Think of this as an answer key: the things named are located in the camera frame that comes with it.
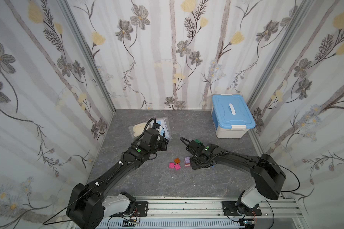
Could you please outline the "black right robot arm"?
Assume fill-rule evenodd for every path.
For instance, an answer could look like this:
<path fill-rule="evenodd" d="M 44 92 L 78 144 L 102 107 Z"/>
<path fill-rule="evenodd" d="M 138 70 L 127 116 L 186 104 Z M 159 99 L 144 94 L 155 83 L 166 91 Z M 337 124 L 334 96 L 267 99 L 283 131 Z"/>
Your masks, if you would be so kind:
<path fill-rule="evenodd" d="M 224 149 L 215 144 L 203 145 L 199 140 L 188 140 L 180 137 L 185 150 L 191 154 L 190 166 L 193 171 L 209 169 L 216 165 L 224 165 L 247 175 L 254 184 L 241 192 L 235 203 L 237 214 L 247 215 L 254 211 L 265 200 L 278 200 L 281 193 L 294 192 L 301 187 L 299 177 L 289 168 L 279 165 L 268 154 L 251 156 Z M 287 179 L 284 170 L 290 172 L 297 180 L 297 187 L 283 190 Z"/>

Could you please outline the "lilac lego brick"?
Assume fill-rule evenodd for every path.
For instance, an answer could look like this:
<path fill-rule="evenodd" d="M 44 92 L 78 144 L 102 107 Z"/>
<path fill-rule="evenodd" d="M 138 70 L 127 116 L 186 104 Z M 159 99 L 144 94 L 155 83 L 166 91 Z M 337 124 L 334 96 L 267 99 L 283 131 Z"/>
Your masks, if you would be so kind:
<path fill-rule="evenodd" d="M 190 164 L 190 163 L 191 163 L 189 157 L 185 157 L 185 158 L 184 158 L 184 161 L 185 161 L 185 164 Z"/>

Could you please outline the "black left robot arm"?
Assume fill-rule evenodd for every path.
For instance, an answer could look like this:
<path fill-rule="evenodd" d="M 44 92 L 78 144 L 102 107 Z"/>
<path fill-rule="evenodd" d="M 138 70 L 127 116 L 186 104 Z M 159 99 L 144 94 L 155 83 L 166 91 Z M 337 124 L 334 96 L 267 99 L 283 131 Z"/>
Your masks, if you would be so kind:
<path fill-rule="evenodd" d="M 167 150 L 169 140 L 159 132 L 160 124 L 152 117 L 142 133 L 120 155 L 119 161 L 103 175 L 86 185 L 77 184 L 69 204 L 63 208 L 69 221 L 82 229 L 94 229 L 102 221 L 106 207 L 102 205 L 111 189 L 130 172 L 151 160 L 151 155 Z"/>

